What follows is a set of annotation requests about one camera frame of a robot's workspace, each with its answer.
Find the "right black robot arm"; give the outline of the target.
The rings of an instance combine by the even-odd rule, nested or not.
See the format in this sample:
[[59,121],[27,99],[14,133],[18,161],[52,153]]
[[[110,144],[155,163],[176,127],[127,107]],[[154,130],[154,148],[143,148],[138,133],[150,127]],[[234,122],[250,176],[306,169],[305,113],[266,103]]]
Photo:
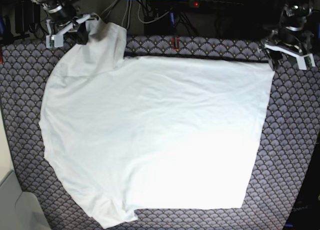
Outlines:
[[47,34],[45,36],[47,48],[64,46],[65,35],[74,39],[78,45],[86,45],[88,32],[86,22],[92,20],[90,14],[79,14],[75,4],[80,0],[31,0],[41,5],[48,15],[46,19]]

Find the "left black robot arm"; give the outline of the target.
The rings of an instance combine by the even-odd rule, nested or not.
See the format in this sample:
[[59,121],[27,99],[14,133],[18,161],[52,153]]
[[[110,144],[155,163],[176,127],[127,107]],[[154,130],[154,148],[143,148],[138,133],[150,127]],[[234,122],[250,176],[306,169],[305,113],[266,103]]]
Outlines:
[[288,55],[299,70],[316,66],[312,53],[314,34],[305,29],[312,12],[312,0],[282,0],[278,23],[268,28],[270,34],[262,40],[262,50],[273,70],[279,68],[283,54]]

